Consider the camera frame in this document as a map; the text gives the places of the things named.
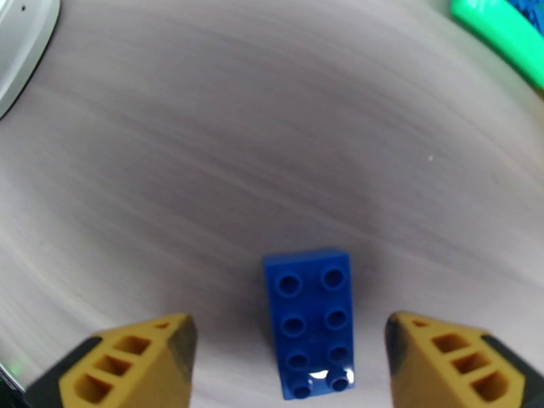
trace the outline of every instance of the lego stud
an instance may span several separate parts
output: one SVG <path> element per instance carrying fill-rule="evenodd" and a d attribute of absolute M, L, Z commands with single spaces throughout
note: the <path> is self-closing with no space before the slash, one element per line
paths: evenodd
<path fill-rule="evenodd" d="M 310 365 L 310 358 L 304 351 L 295 351 L 287 357 L 287 366 L 293 371 L 302 371 Z"/>
<path fill-rule="evenodd" d="M 289 391 L 296 399 L 310 396 L 313 382 L 308 375 L 297 375 L 289 381 Z"/>
<path fill-rule="evenodd" d="M 297 338 L 306 330 L 306 321 L 300 315 L 289 315 L 282 320 L 281 330 L 288 338 Z"/>
<path fill-rule="evenodd" d="M 335 392 L 344 391 L 350 384 L 347 379 L 347 373 L 341 369 L 333 369 L 329 371 L 326 381 L 328 387 Z"/>
<path fill-rule="evenodd" d="M 295 297 L 301 290 L 302 280 L 294 273 L 283 274 L 276 281 L 276 291 L 282 297 Z"/>
<path fill-rule="evenodd" d="M 348 320 L 347 312 L 340 307 L 332 308 L 325 313 L 325 326 L 331 330 L 345 328 Z"/>
<path fill-rule="evenodd" d="M 350 351 L 344 345 L 334 345 L 328 350 L 327 357 L 332 364 L 338 365 L 348 360 Z"/>
<path fill-rule="evenodd" d="M 344 270 L 336 267 L 328 268 L 321 274 L 321 284 L 329 292 L 336 292 L 344 287 L 347 275 Z"/>

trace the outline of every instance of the yellow plastic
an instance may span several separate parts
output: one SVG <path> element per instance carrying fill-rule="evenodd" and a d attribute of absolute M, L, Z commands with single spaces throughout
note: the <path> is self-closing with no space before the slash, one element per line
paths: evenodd
<path fill-rule="evenodd" d="M 65 408 L 187 408 L 197 330 L 187 314 L 98 333 L 59 381 Z"/>
<path fill-rule="evenodd" d="M 521 407 L 524 376 L 481 339 L 485 330 L 407 312 L 390 323 L 386 335 L 395 337 L 386 340 L 402 354 L 391 379 L 395 408 Z"/>

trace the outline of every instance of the green plastic toy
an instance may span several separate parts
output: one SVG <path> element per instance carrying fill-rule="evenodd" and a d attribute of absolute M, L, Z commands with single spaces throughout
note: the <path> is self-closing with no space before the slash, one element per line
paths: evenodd
<path fill-rule="evenodd" d="M 537 88 L 544 88 L 544 37 L 507 0 L 452 0 L 452 14 Z"/>

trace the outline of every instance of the white table surface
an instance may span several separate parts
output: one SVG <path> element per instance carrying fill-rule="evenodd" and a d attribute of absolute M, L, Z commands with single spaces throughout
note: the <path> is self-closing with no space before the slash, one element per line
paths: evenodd
<path fill-rule="evenodd" d="M 298 407 L 391 407 L 397 309 L 544 370 L 544 101 L 447 2 L 63 0 L 0 122 L 0 360 L 189 311 L 192 408 L 288 404 L 260 257 L 335 245 L 356 389 Z"/>

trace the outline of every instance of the white plastic object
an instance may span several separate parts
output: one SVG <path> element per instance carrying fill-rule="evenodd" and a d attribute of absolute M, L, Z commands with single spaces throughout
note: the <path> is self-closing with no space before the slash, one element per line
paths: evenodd
<path fill-rule="evenodd" d="M 0 0 L 0 118 L 32 76 L 60 8 L 61 0 Z"/>

